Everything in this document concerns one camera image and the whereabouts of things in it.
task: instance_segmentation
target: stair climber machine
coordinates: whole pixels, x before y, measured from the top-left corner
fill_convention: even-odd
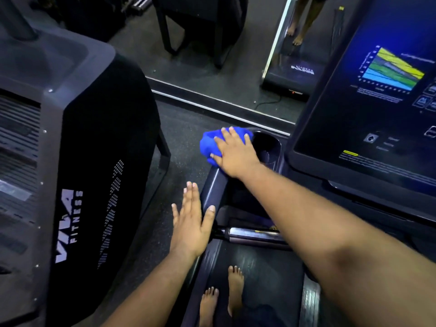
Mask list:
[[[143,72],[110,45],[0,0],[0,50],[0,326],[72,326],[109,290],[171,155]]]
[[[435,8],[436,0],[360,0],[292,136],[252,129],[272,170],[434,262]],[[287,326],[316,326],[320,286],[244,185],[212,167],[201,201],[203,211],[217,207],[212,240],[168,325],[194,327],[201,295],[214,286],[214,326],[230,326],[227,267],[237,265],[245,305],[269,304]]]

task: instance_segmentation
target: treadmill belt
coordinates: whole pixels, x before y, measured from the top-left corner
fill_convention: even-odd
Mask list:
[[[207,287],[220,291],[214,327],[229,327],[227,312],[228,267],[237,265],[245,276],[243,304],[249,308],[267,304],[275,309],[287,327],[297,327],[304,278],[301,259],[288,251],[221,243]]]

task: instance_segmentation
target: metal pole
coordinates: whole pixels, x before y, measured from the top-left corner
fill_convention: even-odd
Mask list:
[[[0,23],[14,39],[32,41],[38,38],[36,32],[11,0],[0,0]]]

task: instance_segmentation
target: treadmill console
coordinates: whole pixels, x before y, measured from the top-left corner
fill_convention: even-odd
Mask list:
[[[436,0],[372,1],[292,153],[424,194],[434,206],[434,9]]]

